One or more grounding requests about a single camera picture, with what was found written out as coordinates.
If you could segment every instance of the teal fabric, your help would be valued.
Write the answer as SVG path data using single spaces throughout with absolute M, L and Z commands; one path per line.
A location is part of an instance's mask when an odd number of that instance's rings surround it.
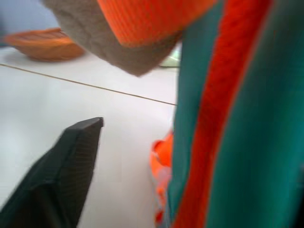
M 178 106 L 174 124 L 173 177 L 168 187 L 171 219 L 175 216 L 188 178 L 200 99 L 222 14 L 222 5 L 216 4 L 183 34 Z
M 304 1 L 277 0 L 227 123 L 207 228 L 283 228 L 304 162 Z

